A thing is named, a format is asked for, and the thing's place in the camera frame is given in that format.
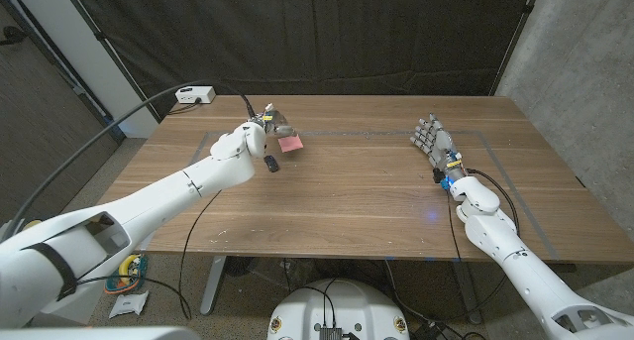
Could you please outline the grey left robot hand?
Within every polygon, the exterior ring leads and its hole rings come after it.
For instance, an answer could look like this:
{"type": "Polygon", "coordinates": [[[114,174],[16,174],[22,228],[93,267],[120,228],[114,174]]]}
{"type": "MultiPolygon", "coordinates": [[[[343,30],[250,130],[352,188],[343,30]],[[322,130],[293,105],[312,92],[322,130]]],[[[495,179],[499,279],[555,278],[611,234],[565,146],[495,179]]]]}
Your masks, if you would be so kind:
{"type": "Polygon", "coordinates": [[[264,131],[271,136],[277,138],[285,138],[296,136],[296,130],[288,123],[286,118],[276,109],[267,110],[257,116],[257,122],[260,123],[264,131]]]}

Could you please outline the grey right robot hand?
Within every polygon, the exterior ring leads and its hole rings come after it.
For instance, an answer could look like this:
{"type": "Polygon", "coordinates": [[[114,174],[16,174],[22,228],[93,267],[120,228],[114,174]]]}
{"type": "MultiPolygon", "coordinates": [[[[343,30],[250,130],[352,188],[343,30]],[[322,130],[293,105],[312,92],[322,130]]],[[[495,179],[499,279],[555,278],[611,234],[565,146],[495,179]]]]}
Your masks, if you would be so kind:
{"type": "Polygon", "coordinates": [[[420,119],[410,141],[428,158],[433,167],[433,179],[449,190],[458,179],[467,176],[462,155],[457,151],[451,135],[434,113],[429,119],[420,119]]]}

